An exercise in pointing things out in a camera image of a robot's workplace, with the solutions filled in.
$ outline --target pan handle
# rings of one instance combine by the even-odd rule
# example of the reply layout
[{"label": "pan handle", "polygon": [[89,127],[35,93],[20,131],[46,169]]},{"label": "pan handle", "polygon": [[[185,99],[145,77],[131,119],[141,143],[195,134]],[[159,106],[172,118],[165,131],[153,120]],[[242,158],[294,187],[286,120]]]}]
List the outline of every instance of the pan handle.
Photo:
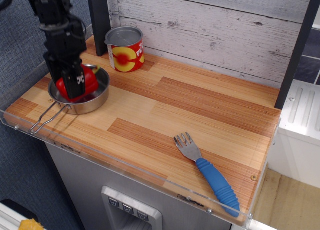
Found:
[{"label": "pan handle", "polygon": [[51,119],[49,119],[48,121],[45,121],[43,124],[40,125],[40,127],[38,127],[37,130],[34,131],[34,128],[39,125],[42,117],[48,113],[48,111],[55,105],[57,104],[57,102],[55,101],[48,109],[46,109],[46,111],[39,117],[38,122],[36,122],[30,129],[29,129],[29,133],[30,134],[36,134],[37,132],[39,132],[47,123],[50,123],[52,120],[54,120],[56,118],[56,116],[58,116],[65,108],[71,109],[71,106],[66,104],[57,114],[55,114]]}]

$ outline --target can label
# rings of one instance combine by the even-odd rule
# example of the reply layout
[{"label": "can label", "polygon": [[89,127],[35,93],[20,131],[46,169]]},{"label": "can label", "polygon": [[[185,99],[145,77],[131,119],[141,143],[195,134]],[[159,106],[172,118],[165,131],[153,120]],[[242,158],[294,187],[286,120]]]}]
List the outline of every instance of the can label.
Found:
[{"label": "can label", "polygon": [[145,62],[143,40],[126,47],[108,45],[110,64],[120,72],[131,72],[141,68]]}]

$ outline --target black pole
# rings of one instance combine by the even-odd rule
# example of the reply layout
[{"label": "black pole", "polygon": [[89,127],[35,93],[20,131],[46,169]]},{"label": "black pole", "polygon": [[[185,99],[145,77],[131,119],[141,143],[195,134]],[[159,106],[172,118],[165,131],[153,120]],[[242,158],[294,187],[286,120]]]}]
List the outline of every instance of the black pole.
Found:
[{"label": "black pole", "polygon": [[98,56],[102,56],[108,47],[105,44],[105,35],[111,30],[107,0],[88,0],[95,49]]},{"label": "black pole", "polygon": [[320,0],[310,0],[306,10],[304,20],[297,38],[291,60],[285,73],[275,108],[283,109],[287,95],[289,93],[292,81],[294,80],[297,67],[299,65],[302,53],[308,40],[312,25],[314,24],[317,12],[319,10]]}]

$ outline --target blue fork handle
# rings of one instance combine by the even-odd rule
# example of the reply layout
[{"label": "blue fork handle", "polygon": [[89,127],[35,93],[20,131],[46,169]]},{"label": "blue fork handle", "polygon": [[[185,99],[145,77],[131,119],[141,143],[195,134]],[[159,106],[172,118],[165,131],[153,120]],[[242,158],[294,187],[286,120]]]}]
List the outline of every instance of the blue fork handle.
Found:
[{"label": "blue fork handle", "polygon": [[[220,173],[220,171],[216,169],[215,166],[207,159],[199,158],[195,163],[209,182],[211,188],[214,191],[214,194],[219,199],[219,201],[231,208],[240,210],[240,203],[238,201],[238,198],[231,185],[227,182],[222,173]],[[223,208],[232,216],[239,216],[238,212],[224,206]]]}]

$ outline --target frying pan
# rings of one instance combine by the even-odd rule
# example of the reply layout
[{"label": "frying pan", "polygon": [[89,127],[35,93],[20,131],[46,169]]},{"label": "frying pan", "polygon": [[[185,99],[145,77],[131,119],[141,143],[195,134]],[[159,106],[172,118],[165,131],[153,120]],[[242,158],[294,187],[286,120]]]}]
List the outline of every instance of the frying pan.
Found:
[{"label": "frying pan", "polygon": [[[96,68],[95,65],[91,64],[86,64],[86,66],[88,66],[91,69]],[[108,73],[102,68],[100,68],[100,70],[95,74],[95,76],[98,80],[99,88],[95,92],[81,98],[80,100],[74,103],[71,103],[67,101],[65,98],[63,98],[60,92],[58,91],[55,83],[51,80],[48,86],[48,92],[51,98],[54,100],[54,102],[39,117],[39,120],[29,129],[29,133],[36,134],[47,123],[50,123],[63,111],[68,114],[86,114],[101,107],[109,97],[110,77]],[[40,124],[42,117],[46,115],[48,111],[56,104],[60,107],[60,111],[57,114],[55,114],[51,119],[47,120],[42,125],[40,125],[36,130],[34,130],[34,128]]]}]

